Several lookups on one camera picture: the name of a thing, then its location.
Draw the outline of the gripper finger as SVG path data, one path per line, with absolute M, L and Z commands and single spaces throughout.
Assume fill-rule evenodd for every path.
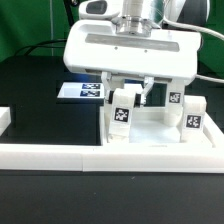
M 141 92 L 140 106 L 144 106 L 146 104 L 147 95 L 152 90 L 153 85 L 154 85 L 154 78 L 153 77 L 145 77 L 144 78 L 143 90 Z
M 113 94 L 115 91 L 115 87 L 112 82 L 112 74 L 110 72 L 104 71 L 101 74 L 101 81 L 104 86 L 104 100 L 107 104 L 111 104 L 113 101 Z

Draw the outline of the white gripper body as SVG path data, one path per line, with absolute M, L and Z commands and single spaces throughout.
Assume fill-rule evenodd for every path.
M 163 16 L 164 0 L 87 0 L 70 30 L 64 63 L 73 73 L 191 80 L 201 35 L 164 29 Z

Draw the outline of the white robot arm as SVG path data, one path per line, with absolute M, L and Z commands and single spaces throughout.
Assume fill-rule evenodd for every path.
M 71 27 L 64 63 L 73 73 L 148 80 L 167 85 L 167 102 L 180 104 L 197 74 L 209 0 L 87 0 Z

